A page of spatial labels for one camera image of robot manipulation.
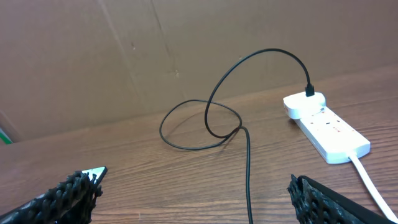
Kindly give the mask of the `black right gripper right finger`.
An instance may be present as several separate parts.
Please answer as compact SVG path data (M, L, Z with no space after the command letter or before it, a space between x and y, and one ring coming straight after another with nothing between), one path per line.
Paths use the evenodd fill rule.
M291 175L287 190L301 224L394 224L305 175Z

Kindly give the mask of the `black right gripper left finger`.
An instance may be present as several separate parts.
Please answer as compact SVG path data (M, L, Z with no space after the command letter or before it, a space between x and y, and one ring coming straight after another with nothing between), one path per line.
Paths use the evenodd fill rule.
M102 193L100 184L96 186L78 170L27 208L17 207L2 214L1 224L89 224Z

